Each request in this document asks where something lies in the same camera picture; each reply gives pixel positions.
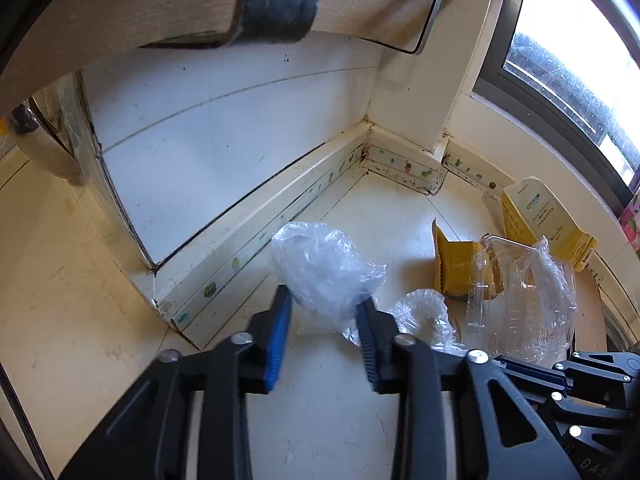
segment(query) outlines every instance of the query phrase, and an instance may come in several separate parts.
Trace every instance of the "clear plastic container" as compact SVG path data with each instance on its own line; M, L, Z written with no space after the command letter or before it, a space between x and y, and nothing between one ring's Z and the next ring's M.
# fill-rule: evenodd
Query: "clear plastic container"
M489 236L481 247L471 269L465 346L527 362L557 357L573 338L577 307L571 264L551 259L546 238L532 248ZM488 266L493 283L485 279Z

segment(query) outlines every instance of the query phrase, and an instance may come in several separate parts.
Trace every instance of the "window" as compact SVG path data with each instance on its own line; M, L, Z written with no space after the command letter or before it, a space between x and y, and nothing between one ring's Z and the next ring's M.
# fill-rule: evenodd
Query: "window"
M612 0L504 0L474 88L544 137L617 214L640 182L629 30Z

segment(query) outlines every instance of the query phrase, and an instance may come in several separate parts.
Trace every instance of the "plastic packaging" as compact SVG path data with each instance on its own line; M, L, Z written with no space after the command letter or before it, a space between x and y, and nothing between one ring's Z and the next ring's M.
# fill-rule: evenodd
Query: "plastic packaging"
M355 306L385 281L386 265L364 260L351 238L324 223L287 223L271 239L271 256L302 307L298 333L343 332Z
M463 342L491 356L555 359L573 338L577 306L572 264L556 264L545 237L534 247L496 236L481 243L472 266ZM485 280L488 266L494 283Z
M456 338L456 330L449 322L444 296L430 288L419 288L403 296L388 310L396 320L398 330L415 336L422 333L431 348L454 355L466 354L465 346ZM354 326L343 333L352 343L359 345L360 338Z

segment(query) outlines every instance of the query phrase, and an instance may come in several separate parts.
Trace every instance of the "yellow and white carton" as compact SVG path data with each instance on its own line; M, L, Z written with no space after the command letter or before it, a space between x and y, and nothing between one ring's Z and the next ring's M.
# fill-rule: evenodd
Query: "yellow and white carton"
M507 238L532 246L543 236L551 255L570 262L575 272L588 263L598 241L581 231L551 190L534 176L507 186L502 193Z

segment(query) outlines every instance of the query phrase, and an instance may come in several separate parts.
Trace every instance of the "black cable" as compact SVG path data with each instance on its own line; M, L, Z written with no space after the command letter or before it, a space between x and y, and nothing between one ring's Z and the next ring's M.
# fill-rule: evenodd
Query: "black cable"
M36 459L36 463L42 472L42 476L44 480L55 480L51 469L49 468L49 464L47 464L47 460L44 458L44 453L40 449L40 444L38 444L38 439L33 433L33 429L31 428L31 424L29 424L29 419L27 415L24 413L22 405L20 404L20 400L18 400L18 395L16 395L14 387L9 381L9 377L4 371L4 367L2 363L0 363L0 387L4 392L4 396L6 400L9 401L9 406L14 410L15 418L18 420L18 424L20 424L20 428L24 433L24 437L27 439L27 444L29 444L29 448L33 453L33 457Z

